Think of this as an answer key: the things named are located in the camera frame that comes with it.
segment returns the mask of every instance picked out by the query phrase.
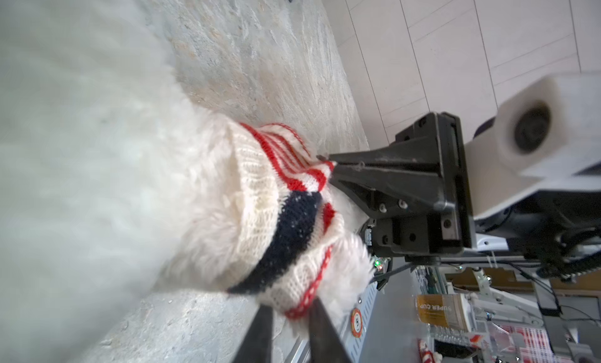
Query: tile floor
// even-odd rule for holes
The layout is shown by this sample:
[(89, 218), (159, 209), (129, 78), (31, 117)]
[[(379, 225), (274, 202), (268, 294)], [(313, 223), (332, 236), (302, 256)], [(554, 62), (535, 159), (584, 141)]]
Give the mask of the tile floor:
[(601, 0), (323, 0), (370, 148), (428, 111), (469, 141), (538, 78), (601, 70)]

